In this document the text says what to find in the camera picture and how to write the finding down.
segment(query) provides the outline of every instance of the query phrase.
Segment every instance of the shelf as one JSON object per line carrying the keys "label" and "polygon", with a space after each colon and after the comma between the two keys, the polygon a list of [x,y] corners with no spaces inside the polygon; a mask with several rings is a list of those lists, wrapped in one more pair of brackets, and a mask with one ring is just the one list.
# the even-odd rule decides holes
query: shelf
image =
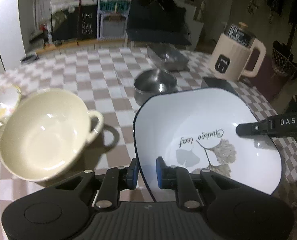
{"label": "shelf", "polygon": [[105,41],[98,41],[97,39],[88,39],[88,40],[81,40],[78,41],[78,46],[76,41],[69,41],[69,42],[63,42],[62,45],[55,47],[54,44],[46,45],[45,49],[37,49],[35,51],[36,54],[41,55],[47,52],[52,52],[54,50],[59,50],[59,49],[70,49],[74,47],[85,47],[88,45],[101,45],[101,44],[107,44],[107,43],[119,43],[119,42],[124,42],[125,39],[116,39],[116,40],[105,40]]}
{"label": "shelf", "polygon": [[73,1],[75,0],[50,0],[50,4],[54,5],[54,4],[61,4],[61,3],[73,2]]}

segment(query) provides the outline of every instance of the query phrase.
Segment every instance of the chalkboard sign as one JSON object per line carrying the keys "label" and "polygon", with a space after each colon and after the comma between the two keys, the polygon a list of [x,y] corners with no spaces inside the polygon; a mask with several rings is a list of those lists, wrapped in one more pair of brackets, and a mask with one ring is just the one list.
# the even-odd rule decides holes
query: chalkboard sign
{"label": "chalkboard sign", "polygon": [[223,54],[219,55],[218,60],[215,64],[215,69],[224,74],[228,68],[228,65],[231,63],[231,60],[228,57],[225,57]]}
{"label": "chalkboard sign", "polygon": [[109,0],[109,1],[101,1],[99,9],[102,12],[116,12],[123,13],[128,11],[130,8],[130,2],[127,0]]}
{"label": "chalkboard sign", "polygon": [[81,28],[79,35],[82,39],[97,38],[97,6],[82,6]]}
{"label": "chalkboard sign", "polygon": [[52,40],[67,41],[70,39],[96,39],[97,38],[97,5],[82,6],[77,36],[78,7],[73,13],[64,10],[66,20],[52,33]]}

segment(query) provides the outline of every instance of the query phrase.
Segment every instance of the cream bowl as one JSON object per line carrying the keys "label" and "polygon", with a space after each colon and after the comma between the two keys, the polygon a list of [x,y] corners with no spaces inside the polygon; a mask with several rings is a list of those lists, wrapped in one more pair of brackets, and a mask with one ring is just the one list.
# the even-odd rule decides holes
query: cream bowl
{"label": "cream bowl", "polygon": [[[90,132],[95,117],[98,123]],[[23,180],[52,179],[73,165],[103,125],[102,114],[88,110],[75,94],[61,89],[41,90],[20,103],[5,121],[0,160]]]}

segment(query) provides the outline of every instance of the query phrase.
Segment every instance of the metal screw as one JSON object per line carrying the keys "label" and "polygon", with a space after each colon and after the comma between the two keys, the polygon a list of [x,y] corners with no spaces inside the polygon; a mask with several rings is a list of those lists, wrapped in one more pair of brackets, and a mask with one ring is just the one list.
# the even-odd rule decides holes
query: metal screw
{"label": "metal screw", "polygon": [[146,205],[144,208],[147,209],[147,210],[149,210],[152,207],[153,207],[152,205]]}
{"label": "metal screw", "polygon": [[112,203],[109,200],[100,200],[96,202],[96,206],[98,208],[108,208],[112,205]]}
{"label": "metal screw", "polygon": [[201,204],[196,200],[189,200],[184,203],[184,206],[189,209],[198,208]]}

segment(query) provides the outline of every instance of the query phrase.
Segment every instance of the table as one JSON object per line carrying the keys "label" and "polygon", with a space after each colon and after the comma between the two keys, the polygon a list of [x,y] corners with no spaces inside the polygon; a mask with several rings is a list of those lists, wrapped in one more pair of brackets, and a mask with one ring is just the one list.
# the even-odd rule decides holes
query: table
{"label": "table", "polygon": [[[178,89],[200,88],[203,77],[213,76],[206,67],[210,55],[183,53],[190,58],[190,72],[175,73]],[[70,90],[83,99],[89,109],[102,112],[106,124],[77,164],[65,176],[51,182],[36,184],[17,179],[0,162],[0,221],[3,210],[12,201],[64,177],[89,169],[103,174],[108,168],[130,164],[135,157],[132,124],[139,109],[134,99],[133,82],[141,71],[152,67],[144,48],[113,48],[55,55],[0,74],[0,85],[17,84],[26,95],[49,87]],[[255,87],[243,82],[230,84],[258,120],[276,114]],[[274,143],[282,158],[282,179],[274,196],[291,205],[297,199],[297,143],[293,138],[275,138]],[[136,190],[121,192],[121,200],[151,201],[141,177]],[[0,239],[7,239],[1,222]]]}

